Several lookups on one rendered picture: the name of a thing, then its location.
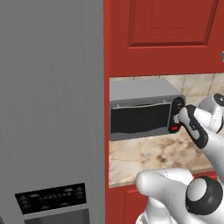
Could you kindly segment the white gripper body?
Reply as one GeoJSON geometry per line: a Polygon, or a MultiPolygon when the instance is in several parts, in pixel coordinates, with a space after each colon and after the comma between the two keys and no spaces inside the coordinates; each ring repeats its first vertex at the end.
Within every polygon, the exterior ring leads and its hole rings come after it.
{"type": "Polygon", "coordinates": [[[188,108],[187,107],[182,108],[179,111],[179,113],[173,117],[173,121],[176,124],[188,125],[190,122],[189,115],[188,115],[188,108]]]}

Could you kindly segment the black glass toaster oven door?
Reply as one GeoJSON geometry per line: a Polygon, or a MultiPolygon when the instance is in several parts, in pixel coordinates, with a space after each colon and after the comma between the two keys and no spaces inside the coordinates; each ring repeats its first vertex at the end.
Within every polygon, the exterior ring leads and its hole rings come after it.
{"type": "Polygon", "coordinates": [[[168,133],[170,103],[110,110],[110,140],[151,137],[168,133]]]}

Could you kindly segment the grey toaster oven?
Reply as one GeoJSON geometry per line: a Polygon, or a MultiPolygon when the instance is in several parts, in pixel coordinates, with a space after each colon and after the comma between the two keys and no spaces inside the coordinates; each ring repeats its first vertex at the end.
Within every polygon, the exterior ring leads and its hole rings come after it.
{"type": "Polygon", "coordinates": [[[180,111],[180,109],[175,108],[175,102],[182,101],[185,106],[186,98],[166,79],[112,80],[109,88],[110,110],[121,107],[170,103],[168,133],[164,135],[179,132],[180,125],[173,121],[173,117],[180,111]]]}

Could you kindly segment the red base cupboard door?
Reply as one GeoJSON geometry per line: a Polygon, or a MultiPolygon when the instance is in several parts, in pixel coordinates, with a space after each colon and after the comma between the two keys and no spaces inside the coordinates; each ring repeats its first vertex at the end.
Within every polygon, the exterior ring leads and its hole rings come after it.
{"type": "Polygon", "coordinates": [[[110,202],[121,224],[224,224],[224,183],[183,168],[142,171],[110,202]]]}

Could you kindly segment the grey fridge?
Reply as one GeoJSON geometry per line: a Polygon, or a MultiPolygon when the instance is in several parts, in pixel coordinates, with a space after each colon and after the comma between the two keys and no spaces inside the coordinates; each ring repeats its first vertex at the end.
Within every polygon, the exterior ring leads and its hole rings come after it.
{"type": "Polygon", "coordinates": [[[0,218],[17,193],[82,183],[105,224],[103,0],[0,0],[0,218]]]}

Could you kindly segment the red wall cupboard door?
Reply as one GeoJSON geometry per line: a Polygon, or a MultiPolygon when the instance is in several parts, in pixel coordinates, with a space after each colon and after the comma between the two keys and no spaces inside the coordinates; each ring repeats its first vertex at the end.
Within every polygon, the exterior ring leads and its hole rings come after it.
{"type": "Polygon", "coordinates": [[[224,0],[103,0],[109,77],[224,73],[224,0]]]}

